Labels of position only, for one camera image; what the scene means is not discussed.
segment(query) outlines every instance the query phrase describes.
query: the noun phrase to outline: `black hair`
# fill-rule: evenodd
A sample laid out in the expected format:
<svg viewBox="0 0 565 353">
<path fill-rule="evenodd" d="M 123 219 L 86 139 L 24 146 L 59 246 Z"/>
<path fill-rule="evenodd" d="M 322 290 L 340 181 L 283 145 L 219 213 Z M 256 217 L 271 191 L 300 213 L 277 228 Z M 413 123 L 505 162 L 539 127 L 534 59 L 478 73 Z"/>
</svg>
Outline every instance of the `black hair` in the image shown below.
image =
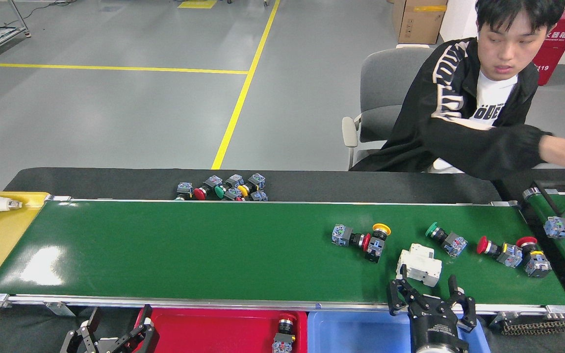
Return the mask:
<svg viewBox="0 0 565 353">
<path fill-rule="evenodd" d="M 531 30 L 546 26 L 551 30 L 564 13 L 565 0 L 477 0 L 478 30 L 489 25 L 493 31 L 500 26 L 512 26 L 523 9 L 531 20 Z"/>
</svg>

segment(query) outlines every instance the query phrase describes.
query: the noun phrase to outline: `white circuit breaker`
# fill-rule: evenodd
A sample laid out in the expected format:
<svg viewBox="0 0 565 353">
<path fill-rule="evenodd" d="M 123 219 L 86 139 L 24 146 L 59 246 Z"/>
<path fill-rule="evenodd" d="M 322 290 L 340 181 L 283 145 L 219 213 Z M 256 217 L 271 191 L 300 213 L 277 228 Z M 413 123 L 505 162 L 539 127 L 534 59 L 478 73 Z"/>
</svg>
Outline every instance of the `white circuit breaker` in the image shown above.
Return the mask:
<svg viewBox="0 0 565 353">
<path fill-rule="evenodd" d="M 409 251 L 402 250 L 396 266 L 396 278 L 402 279 L 401 266 L 407 266 L 407 278 L 422 281 L 429 287 L 435 287 L 441 274 L 441 261 L 433 259 L 435 250 L 420 244 L 411 244 Z"/>
</svg>

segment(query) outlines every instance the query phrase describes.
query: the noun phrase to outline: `white t-shirt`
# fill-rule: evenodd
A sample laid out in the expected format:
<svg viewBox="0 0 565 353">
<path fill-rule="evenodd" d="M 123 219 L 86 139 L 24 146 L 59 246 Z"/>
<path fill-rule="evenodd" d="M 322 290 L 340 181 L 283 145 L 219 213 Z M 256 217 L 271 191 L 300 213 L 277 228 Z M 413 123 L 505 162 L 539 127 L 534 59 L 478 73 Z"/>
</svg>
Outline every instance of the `white t-shirt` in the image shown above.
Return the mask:
<svg viewBox="0 0 565 353">
<path fill-rule="evenodd" d="M 500 109 L 507 103 L 507 98 L 512 89 L 518 83 L 518 76 L 507 80 L 493 81 L 487 78 L 483 72 L 479 72 L 477 81 L 477 110 L 468 119 L 453 119 L 451 123 L 457 123 L 477 130 L 489 130 L 498 118 Z M 435 162 L 427 169 L 428 173 L 463 173 L 453 167 L 444 159 L 435 159 Z"/>
</svg>

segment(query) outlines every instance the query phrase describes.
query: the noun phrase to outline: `blue bin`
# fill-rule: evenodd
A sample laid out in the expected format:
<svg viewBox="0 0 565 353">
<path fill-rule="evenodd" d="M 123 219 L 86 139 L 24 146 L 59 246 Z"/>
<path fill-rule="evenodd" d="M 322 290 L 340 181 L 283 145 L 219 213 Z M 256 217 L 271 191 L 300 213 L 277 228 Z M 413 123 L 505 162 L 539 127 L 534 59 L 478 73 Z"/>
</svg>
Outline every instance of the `blue bin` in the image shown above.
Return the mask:
<svg viewBox="0 0 565 353">
<path fill-rule="evenodd" d="M 312 311 L 307 323 L 308 353 L 409 353 L 411 335 L 406 314 L 374 311 Z M 471 332 L 459 329 L 470 353 L 490 353 L 479 323 Z"/>
</svg>

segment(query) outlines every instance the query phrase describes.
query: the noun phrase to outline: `black jacket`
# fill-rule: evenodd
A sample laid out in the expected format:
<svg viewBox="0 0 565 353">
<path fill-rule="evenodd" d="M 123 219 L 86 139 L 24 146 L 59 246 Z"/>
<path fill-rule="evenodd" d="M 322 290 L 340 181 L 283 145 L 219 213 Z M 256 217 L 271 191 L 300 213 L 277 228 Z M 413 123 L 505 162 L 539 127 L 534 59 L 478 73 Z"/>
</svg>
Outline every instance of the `black jacket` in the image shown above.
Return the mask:
<svg viewBox="0 0 565 353">
<path fill-rule="evenodd" d="M 476 38 L 437 47 L 411 84 L 390 139 L 350 170 L 422 172 L 442 158 L 474 177 L 498 179 L 543 163 L 539 142 L 549 133 L 524 124 L 538 88 L 533 63 L 518 74 L 495 128 L 476 130 L 453 122 L 477 109 L 479 71 Z"/>
</svg>

